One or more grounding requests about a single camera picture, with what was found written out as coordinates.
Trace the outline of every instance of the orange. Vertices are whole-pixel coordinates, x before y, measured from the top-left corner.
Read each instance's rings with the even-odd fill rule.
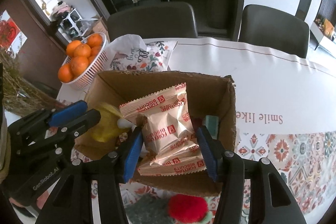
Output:
[[[101,37],[101,35],[98,33],[94,33],[88,38],[86,44],[89,45],[91,48],[93,48],[96,46],[101,46],[102,43],[103,43],[103,38]]]
[[[84,56],[86,58],[89,58],[91,55],[91,48],[86,44],[81,44],[75,48],[75,51],[73,52],[73,56]]]
[[[69,83],[73,80],[74,75],[71,72],[70,63],[64,64],[58,70],[58,79],[63,83]]]
[[[91,64],[95,58],[96,58],[95,55],[90,56],[90,57],[88,58],[89,63]]]
[[[82,42],[80,42],[79,40],[74,40],[70,42],[67,45],[67,55],[73,57],[75,48],[77,48],[80,44],[82,44]]]
[[[89,60],[84,56],[77,56],[71,59],[71,71],[73,75],[80,76],[89,66]]]
[[[91,56],[97,56],[101,50],[101,46],[95,46],[91,49]]]

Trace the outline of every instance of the red logo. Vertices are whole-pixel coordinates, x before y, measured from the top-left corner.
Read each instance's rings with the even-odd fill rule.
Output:
[[[198,161],[197,165],[198,165],[198,167],[204,166],[204,161],[203,160]]]
[[[172,162],[173,162],[174,164],[179,164],[179,163],[181,163],[181,161],[179,160],[179,158],[174,158],[174,159],[172,159]]]
[[[159,100],[160,103],[163,103],[166,100],[165,97],[163,97],[163,95],[160,95],[157,99]]]
[[[176,130],[173,124],[170,126],[167,126],[167,129],[168,129],[169,134],[176,133]]]

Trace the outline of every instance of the white plastic basket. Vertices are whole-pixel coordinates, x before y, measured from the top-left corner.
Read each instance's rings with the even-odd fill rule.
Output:
[[[105,67],[105,62],[107,62],[107,56],[105,52],[105,48],[108,44],[106,35],[102,32],[97,32],[98,34],[101,35],[103,38],[103,44],[101,47],[100,52],[97,54],[96,58],[92,61],[92,63],[88,66],[88,68],[80,75],[78,76],[75,80],[69,82],[69,83],[63,83],[65,85],[70,85],[72,88],[76,90],[84,90],[86,89],[89,85],[91,85],[95,75],[104,70]],[[88,38],[92,36],[89,35],[88,37],[84,38],[82,40],[83,43],[86,43]],[[71,57],[67,57],[65,61],[63,62],[62,65],[69,63],[71,61]]]

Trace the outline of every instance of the gold foil wrapper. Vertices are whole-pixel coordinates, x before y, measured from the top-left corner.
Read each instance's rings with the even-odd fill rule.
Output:
[[[142,126],[149,151],[140,175],[170,176],[205,169],[188,112],[186,83],[172,86],[120,106],[125,119]]]

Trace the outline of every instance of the floral printed bag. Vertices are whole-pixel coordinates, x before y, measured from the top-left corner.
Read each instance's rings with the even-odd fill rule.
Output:
[[[114,49],[114,57],[109,60],[109,70],[166,71],[177,44],[176,40],[158,40],[145,44],[141,37],[130,34],[117,39],[109,46]]]

